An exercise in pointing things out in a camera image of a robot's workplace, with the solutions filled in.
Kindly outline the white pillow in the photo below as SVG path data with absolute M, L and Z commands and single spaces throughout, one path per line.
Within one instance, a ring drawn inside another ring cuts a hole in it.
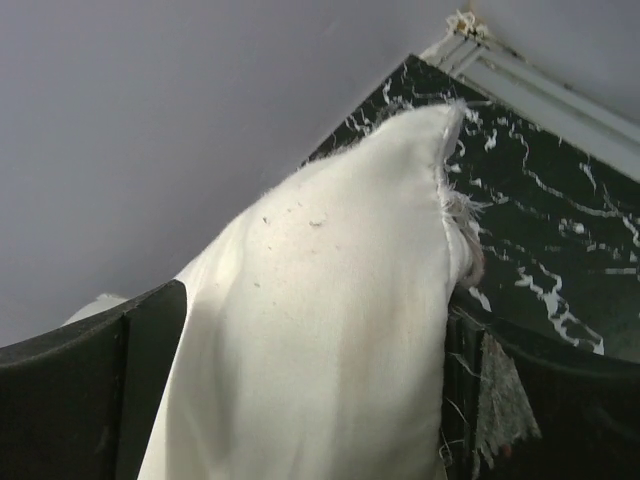
M 142 479 L 442 479 L 454 290 L 484 273 L 445 164 L 461 101 L 400 112 L 235 217 L 186 321 Z

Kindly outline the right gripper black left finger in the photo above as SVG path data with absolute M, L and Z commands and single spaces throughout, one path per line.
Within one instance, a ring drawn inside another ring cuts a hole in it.
M 185 318 L 170 281 L 2 348 L 2 478 L 136 478 Z

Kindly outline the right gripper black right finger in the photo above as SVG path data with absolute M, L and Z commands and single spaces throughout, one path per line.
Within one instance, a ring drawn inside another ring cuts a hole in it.
M 449 479 L 636 479 L 639 366 L 518 326 L 456 290 L 441 439 Z

